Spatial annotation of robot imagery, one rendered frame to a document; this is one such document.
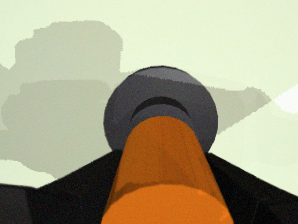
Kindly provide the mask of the orange cylinder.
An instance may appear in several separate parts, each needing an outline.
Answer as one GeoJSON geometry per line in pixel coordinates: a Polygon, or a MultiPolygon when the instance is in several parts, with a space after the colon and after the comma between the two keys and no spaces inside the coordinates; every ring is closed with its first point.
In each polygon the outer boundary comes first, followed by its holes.
{"type": "Polygon", "coordinates": [[[233,224],[194,131],[170,116],[127,138],[101,224],[233,224]]]}

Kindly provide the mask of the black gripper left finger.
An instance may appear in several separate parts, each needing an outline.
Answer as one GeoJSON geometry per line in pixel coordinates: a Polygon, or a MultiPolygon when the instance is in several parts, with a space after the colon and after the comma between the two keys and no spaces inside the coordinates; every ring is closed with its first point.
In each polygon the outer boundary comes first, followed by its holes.
{"type": "Polygon", "coordinates": [[[39,188],[0,183],[0,224],[101,224],[123,151],[39,188]]]}

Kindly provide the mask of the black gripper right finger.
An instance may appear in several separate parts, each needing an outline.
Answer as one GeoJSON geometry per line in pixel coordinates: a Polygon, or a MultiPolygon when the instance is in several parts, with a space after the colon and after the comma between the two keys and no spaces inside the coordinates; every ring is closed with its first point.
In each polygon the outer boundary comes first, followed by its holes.
{"type": "Polygon", "coordinates": [[[203,152],[233,224],[298,224],[298,196],[203,152]]]}

